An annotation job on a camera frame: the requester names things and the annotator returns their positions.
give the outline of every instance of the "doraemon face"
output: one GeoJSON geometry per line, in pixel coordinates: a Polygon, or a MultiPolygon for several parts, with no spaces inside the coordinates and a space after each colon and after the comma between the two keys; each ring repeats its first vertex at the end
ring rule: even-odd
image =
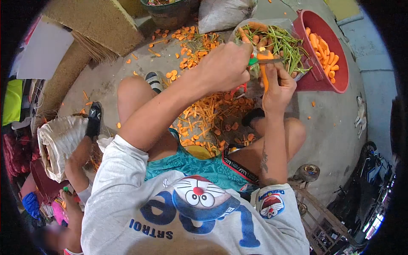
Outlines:
{"type": "Polygon", "coordinates": [[[265,219],[270,219],[276,216],[279,211],[283,210],[284,204],[280,194],[274,193],[264,198],[261,204],[260,214],[265,219]]]}
{"type": "Polygon", "coordinates": [[[231,197],[222,188],[197,175],[185,177],[173,187],[184,202],[199,209],[217,207],[231,197]]]}

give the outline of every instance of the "tattoo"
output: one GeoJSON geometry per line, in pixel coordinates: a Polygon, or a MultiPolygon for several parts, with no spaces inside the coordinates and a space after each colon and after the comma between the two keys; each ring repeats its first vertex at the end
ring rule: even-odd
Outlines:
{"type": "Polygon", "coordinates": [[[268,172],[268,166],[266,165],[267,161],[268,161],[268,155],[265,152],[265,142],[264,142],[264,148],[262,149],[261,170],[264,170],[266,173],[268,172]]]}

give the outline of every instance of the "clear plastic bag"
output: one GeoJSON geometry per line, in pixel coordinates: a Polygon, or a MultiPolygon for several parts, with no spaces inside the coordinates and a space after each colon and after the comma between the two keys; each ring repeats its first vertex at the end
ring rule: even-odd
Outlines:
{"type": "MultiPolygon", "coordinates": [[[[290,21],[290,19],[269,19],[269,20],[258,20],[258,19],[247,19],[242,21],[241,23],[239,23],[234,31],[232,32],[230,38],[228,39],[229,42],[234,42],[237,45],[241,45],[243,42],[236,38],[235,34],[238,30],[239,27],[243,27],[249,24],[249,22],[257,22],[257,23],[262,23],[265,25],[270,25],[270,26],[277,26],[280,27],[282,29],[285,29],[286,31],[288,31],[294,38],[299,38],[299,36],[296,34],[295,29],[293,27],[293,23],[290,21]]],[[[253,46],[253,53],[254,56],[256,57],[258,51],[257,48],[255,46],[253,46]]],[[[305,62],[306,60],[306,56],[302,57],[302,64],[304,66],[305,69],[309,68],[309,65],[305,62]]],[[[255,98],[258,96],[263,95],[263,89],[260,87],[259,85],[259,77],[260,77],[260,73],[259,73],[259,65],[253,65],[250,67],[250,71],[249,71],[250,75],[251,75],[251,80],[247,83],[247,92],[246,92],[246,97],[248,98],[255,98]]],[[[307,71],[305,71],[304,73],[298,73],[297,76],[294,78],[295,81],[300,80],[305,74],[307,73],[307,71]]]]}

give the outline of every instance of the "flip-flop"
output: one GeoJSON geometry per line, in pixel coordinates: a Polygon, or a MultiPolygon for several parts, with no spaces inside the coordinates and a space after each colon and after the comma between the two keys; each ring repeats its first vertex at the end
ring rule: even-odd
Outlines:
{"type": "Polygon", "coordinates": [[[251,110],[242,118],[241,123],[243,126],[251,127],[251,121],[255,118],[265,118],[264,110],[262,110],[261,108],[255,108],[251,110]]]}
{"type": "Polygon", "coordinates": [[[162,84],[162,77],[163,74],[158,71],[152,71],[146,75],[145,81],[150,84],[150,87],[152,90],[156,91],[157,94],[162,92],[164,90],[163,84],[162,84]]]}

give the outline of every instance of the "black slipper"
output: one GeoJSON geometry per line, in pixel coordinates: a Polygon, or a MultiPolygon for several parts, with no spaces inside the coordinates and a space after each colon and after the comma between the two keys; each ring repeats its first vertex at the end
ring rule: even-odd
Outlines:
{"type": "Polygon", "coordinates": [[[261,108],[251,110],[242,118],[241,123],[243,126],[251,127],[251,121],[253,121],[255,118],[265,118],[264,110],[261,108]]]}

